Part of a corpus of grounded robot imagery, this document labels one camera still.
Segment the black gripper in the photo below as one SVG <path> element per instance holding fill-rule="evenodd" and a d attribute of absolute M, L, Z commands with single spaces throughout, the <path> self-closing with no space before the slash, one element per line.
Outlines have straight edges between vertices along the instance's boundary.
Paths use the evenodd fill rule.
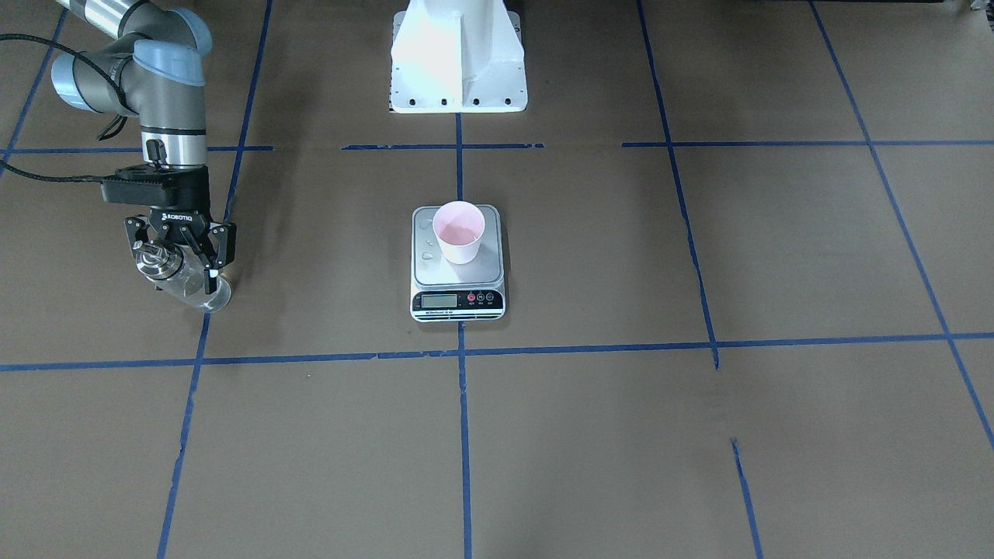
<path fill-rule="evenodd" d="M 151 232 L 161 241 L 187 241 L 182 233 L 187 227 L 192 238 L 205 238 L 205 268 L 209 277 L 219 277 L 221 270 L 235 260 L 237 225 L 212 223 L 209 168 L 145 167 L 144 181 L 144 204 L 149 210 L 146 218 L 127 218 L 129 248 L 139 250 L 153 245 Z"/>

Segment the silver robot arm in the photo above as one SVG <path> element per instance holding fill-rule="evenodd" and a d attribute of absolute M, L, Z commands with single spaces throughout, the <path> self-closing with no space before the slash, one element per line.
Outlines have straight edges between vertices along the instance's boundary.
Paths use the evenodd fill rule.
<path fill-rule="evenodd" d="M 64 7 L 111 36 L 96 52 L 61 54 L 50 76 L 68 105 L 135 118 L 143 163 L 100 180 L 106 202 L 146 206 L 131 228 L 152 229 L 168 247 L 188 248 L 213 289 L 234 258 L 235 229 L 210 215 L 203 57 L 213 47 L 203 19 L 149 1 L 65 1 Z"/>

